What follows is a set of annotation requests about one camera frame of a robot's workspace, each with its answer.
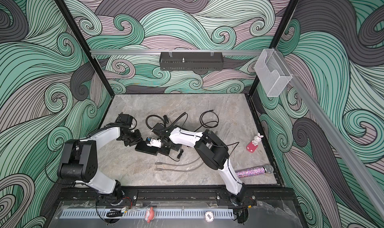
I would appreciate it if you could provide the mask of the small black ribbed switch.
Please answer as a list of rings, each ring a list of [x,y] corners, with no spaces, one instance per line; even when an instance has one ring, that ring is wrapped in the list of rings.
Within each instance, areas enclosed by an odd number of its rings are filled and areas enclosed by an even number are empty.
[[[145,141],[140,141],[135,147],[135,151],[156,156],[158,154],[158,148],[149,146]]]

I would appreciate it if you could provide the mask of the small black power adapter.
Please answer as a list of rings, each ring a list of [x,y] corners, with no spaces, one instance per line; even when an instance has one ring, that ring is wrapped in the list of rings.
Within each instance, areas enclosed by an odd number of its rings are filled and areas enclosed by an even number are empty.
[[[180,159],[181,159],[181,156],[183,155],[184,153],[184,150],[183,149],[180,149],[180,152],[178,153],[178,155],[176,156],[176,158],[172,158],[171,156],[168,156],[172,161],[174,162],[179,162]]]

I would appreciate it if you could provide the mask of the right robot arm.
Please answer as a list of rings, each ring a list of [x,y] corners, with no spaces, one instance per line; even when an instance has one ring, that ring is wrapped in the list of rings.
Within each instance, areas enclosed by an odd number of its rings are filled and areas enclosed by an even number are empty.
[[[169,126],[156,124],[151,131],[158,138],[147,138],[146,145],[158,149],[178,145],[194,148],[206,166],[219,172],[231,198],[240,203],[245,197],[246,185],[232,167],[228,146],[211,130],[192,132],[178,126],[177,122],[187,115],[182,113]]]

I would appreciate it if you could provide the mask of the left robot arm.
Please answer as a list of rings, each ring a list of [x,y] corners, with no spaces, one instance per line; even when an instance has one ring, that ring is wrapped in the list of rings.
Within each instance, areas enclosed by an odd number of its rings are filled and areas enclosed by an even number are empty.
[[[113,123],[85,138],[65,142],[57,171],[58,178],[85,185],[99,194],[121,200],[124,196],[121,183],[99,170],[98,151],[115,140],[122,141],[125,146],[136,145],[142,138],[136,126],[137,121],[133,116],[120,113]]]

